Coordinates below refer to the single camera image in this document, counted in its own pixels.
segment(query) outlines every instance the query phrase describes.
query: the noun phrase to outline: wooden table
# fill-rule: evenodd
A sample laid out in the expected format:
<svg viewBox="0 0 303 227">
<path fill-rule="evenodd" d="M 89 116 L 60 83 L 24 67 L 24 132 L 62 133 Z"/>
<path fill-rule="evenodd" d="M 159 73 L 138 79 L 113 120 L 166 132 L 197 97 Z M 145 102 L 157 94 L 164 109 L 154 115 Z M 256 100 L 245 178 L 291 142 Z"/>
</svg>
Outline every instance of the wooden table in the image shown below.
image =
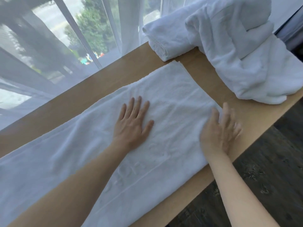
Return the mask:
<svg viewBox="0 0 303 227">
<path fill-rule="evenodd" d="M 280 105 L 240 100 L 225 86 L 212 65 L 197 48 L 176 58 L 192 78 L 220 106 L 235 108 L 244 133 L 230 152 L 235 160 L 302 96 L 303 89 Z M 0 131 L 0 157 L 70 120 L 118 88 L 133 83 L 167 64 L 145 43 L 96 74 L 52 99 L 45 105 Z M 188 180 L 171 196 L 132 224 L 165 226 L 214 179 L 209 166 Z"/>
</svg>

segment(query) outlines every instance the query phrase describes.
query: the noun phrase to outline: rolled towel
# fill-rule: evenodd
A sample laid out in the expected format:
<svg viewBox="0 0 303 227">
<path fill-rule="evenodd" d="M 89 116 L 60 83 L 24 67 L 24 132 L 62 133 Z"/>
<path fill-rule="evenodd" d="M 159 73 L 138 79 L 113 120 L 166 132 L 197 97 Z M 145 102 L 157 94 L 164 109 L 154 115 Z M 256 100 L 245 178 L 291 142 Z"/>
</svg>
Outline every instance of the rolled towel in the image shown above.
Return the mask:
<svg viewBox="0 0 303 227">
<path fill-rule="evenodd" d="M 195 11 L 203 5 L 211 4 L 217 0 L 198 0 L 197 2 L 176 10 L 175 12 L 159 18 L 143 26 L 143 32 L 149 38 L 150 47 L 157 53 L 163 61 L 180 56 L 199 44 L 200 34 L 192 34 L 192 38 L 187 37 L 187 30 L 185 27 L 185 20 L 192 15 Z M 246 30 L 255 28 L 267 22 L 271 13 L 264 0 L 264 5 L 259 6 L 259 15 L 253 19 L 250 18 L 252 10 L 255 10 L 255 2 L 247 0 L 240 12 L 240 18 L 243 19 L 242 23 Z"/>
<path fill-rule="evenodd" d="M 246 31 L 241 13 L 251 6 L 246 17 L 258 19 L 258 5 L 271 6 L 268 0 L 217 0 L 189 16 L 186 28 L 199 34 L 195 45 L 239 99 L 279 104 L 303 86 L 303 64 L 271 33 L 270 22 Z"/>
</svg>

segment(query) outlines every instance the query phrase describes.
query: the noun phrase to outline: folded towel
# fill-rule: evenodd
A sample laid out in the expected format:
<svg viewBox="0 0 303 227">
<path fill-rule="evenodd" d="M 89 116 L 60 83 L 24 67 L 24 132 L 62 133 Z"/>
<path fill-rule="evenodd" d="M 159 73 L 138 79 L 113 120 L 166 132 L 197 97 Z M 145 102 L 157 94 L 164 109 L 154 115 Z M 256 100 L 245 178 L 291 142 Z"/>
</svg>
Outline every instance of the folded towel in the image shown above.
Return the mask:
<svg viewBox="0 0 303 227">
<path fill-rule="evenodd" d="M 119 165 L 83 226 L 129 226 L 203 168 L 199 133 L 211 108 L 220 107 L 173 61 L 1 158 L 1 226 L 102 152 L 122 104 L 139 95 L 151 102 L 144 124 L 154 119 L 154 127 Z"/>
<path fill-rule="evenodd" d="M 185 20 L 205 4 L 211 4 L 216 0 L 198 0 L 197 2 L 176 10 L 175 12 L 159 18 L 143 27 L 143 32 L 149 38 L 150 47 L 157 53 L 163 61 L 180 56 L 195 46 L 200 46 L 200 35 L 191 34 L 192 38 L 187 38 Z M 263 6 L 256 8 L 254 1 L 247 0 L 239 13 L 243 26 L 246 30 L 255 28 L 267 22 L 270 15 L 270 0 L 264 0 Z M 255 18 L 250 18 L 252 10 L 258 11 Z"/>
<path fill-rule="evenodd" d="M 247 1 L 255 3 L 249 5 L 249 20 L 260 17 L 258 6 L 271 6 L 268 0 L 217 0 L 206 4 L 187 18 L 188 37 L 196 39 L 191 42 L 200 46 L 239 99 L 279 104 L 303 86 L 303 64 L 272 34 L 272 23 L 246 30 L 241 12 L 248 6 Z"/>
</svg>

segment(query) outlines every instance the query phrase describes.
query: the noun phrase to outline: left hand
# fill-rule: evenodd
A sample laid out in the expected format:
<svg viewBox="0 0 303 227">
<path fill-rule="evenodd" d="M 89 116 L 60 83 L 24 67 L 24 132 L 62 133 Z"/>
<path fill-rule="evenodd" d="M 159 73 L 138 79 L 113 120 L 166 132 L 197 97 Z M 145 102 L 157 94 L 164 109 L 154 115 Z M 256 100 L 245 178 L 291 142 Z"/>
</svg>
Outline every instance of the left hand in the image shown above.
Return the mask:
<svg viewBox="0 0 303 227">
<path fill-rule="evenodd" d="M 148 137 L 154 121 L 150 120 L 145 128 L 142 128 L 143 119 L 149 108 L 149 101 L 141 107 L 142 97 L 139 96 L 134 106 L 134 98 L 131 98 L 128 106 L 123 104 L 114 129 L 113 143 L 120 145 L 127 152 L 136 149 Z"/>
</svg>

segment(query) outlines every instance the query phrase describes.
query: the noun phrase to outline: dark wooden floor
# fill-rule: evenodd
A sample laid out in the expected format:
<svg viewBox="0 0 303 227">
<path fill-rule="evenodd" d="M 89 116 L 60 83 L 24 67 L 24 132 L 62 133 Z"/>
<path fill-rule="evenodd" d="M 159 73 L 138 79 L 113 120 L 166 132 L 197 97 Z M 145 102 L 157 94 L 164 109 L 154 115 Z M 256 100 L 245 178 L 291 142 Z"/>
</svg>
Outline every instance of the dark wooden floor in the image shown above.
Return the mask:
<svg viewBox="0 0 303 227">
<path fill-rule="evenodd" d="M 249 147 L 234 166 L 281 227 L 303 226 L 303 100 Z M 216 183 L 211 183 L 169 226 L 231 226 Z"/>
</svg>

